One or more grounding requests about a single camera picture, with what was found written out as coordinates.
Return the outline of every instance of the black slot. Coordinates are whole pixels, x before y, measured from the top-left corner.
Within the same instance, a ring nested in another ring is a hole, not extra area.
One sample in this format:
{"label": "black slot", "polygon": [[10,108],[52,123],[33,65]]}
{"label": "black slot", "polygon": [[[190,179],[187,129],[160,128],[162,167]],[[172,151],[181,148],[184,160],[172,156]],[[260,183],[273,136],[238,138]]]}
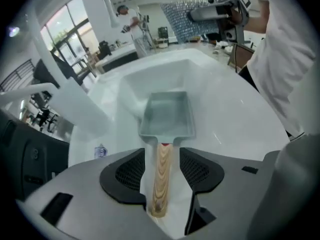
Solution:
{"label": "black slot", "polygon": [[208,225],[210,222],[213,222],[215,219],[216,217],[211,212],[204,207],[200,207],[197,196],[193,194],[188,221],[184,229],[184,235],[190,235],[191,233]]}
{"label": "black slot", "polygon": [[28,183],[33,183],[33,184],[37,184],[37,185],[42,185],[44,183],[42,178],[34,177],[34,176],[31,176],[31,175],[24,175],[23,178]]}
{"label": "black slot", "polygon": [[247,173],[251,173],[251,174],[257,174],[258,169],[257,168],[253,168],[250,166],[244,166],[241,170],[247,172]]}
{"label": "black slot", "polygon": [[48,205],[44,208],[41,216],[51,225],[55,226],[66,210],[72,198],[73,195],[71,194],[56,194],[55,197],[50,201],[50,203],[48,203]]}

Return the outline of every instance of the ceiling light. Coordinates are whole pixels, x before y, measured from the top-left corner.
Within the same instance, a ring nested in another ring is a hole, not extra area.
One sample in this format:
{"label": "ceiling light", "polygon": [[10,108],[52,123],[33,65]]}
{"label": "ceiling light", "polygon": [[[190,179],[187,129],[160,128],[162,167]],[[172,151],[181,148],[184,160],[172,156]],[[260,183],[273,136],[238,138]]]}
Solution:
{"label": "ceiling light", "polygon": [[16,36],[20,31],[20,28],[18,28],[17,26],[13,26],[13,27],[9,27],[9,37],[13,38],[14,36]]}
{"label": "ceiling light", "polygon": [[25,101],[21,101],[21,105],[20,105],[20,109],[22,110],[24,108],[24,105],[25,105]]}

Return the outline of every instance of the wooden handle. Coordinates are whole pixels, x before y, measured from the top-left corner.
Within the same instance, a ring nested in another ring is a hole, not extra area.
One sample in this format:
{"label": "wooden handle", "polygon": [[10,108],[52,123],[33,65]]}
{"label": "wooden handle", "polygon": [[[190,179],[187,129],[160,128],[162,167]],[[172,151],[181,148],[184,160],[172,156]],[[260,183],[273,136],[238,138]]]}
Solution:
{"label": "wooden handle", "polygon": [[167,211],[172,151],[172,144],[158,143],[151,210],[151,215],[157,218],[165,216]]}

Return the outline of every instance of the person in white shirt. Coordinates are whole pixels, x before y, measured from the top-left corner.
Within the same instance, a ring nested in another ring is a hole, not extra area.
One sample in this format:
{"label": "person in white shirt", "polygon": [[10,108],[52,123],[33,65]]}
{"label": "person in white shirt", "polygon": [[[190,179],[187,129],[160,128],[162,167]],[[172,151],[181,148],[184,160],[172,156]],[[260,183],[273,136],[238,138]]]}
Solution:
{"label": "person in white shirt", "polygon": [[117,8],[117,12],[118,14],[128,18],[128,23],[123,27],[123,32],[130,31],[138,57],[146,57],[148,53],[146,50],[146,42],[144,41],[144,33],[139,26],[140,20],[138,13],[134,9],[129,9],[125,5],[120,5]]}
{"label": "person in white shirt", "polygon": [[[316,34],[295,0],[258,0],[260,17],[250,17],[244,30],[265,33],[252,58],[239,75],[251,83],[273,108],[288,135],[301,127],[288,96],[316,58]],[[241,15],[233,11],[231,22]]]}

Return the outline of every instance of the white countertop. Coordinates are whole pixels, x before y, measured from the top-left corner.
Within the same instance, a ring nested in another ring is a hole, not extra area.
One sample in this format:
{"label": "white countertop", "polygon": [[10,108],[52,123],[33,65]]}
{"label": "white countertop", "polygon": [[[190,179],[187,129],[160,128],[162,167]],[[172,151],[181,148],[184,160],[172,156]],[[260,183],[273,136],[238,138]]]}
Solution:
{"label": "white countertop", "polygon": [[124,47],[120,47],[114,51],[112,51],[111,55],[107,55],[106,57],[104,57],[102,60],[98,61],[95,66],[96,67],[103,67],[104,65],[110,63],[110,62],[113,62],[117,59],[120,59],[126,55],[129,55],[129,54],[132,54],[132,53],[135,53],[137,50],[136,50],[136,47],[134,44],[128,44]]}
{"label": "white countertop", "polygon": [[68,165],[93,160],[100,144],[108,155],[138,148],[153,154],[157,143],[139,136],[139,120],[150,93],[165,91],[187,91],[190,100],[196,137],[180,147],[262,161],[289,142],[275,112],[250,84],[203,52],[183,49],[132,61],[98,78],[88,96],[109,118],[101,122],[108,131],[94,137],[75,126]]}

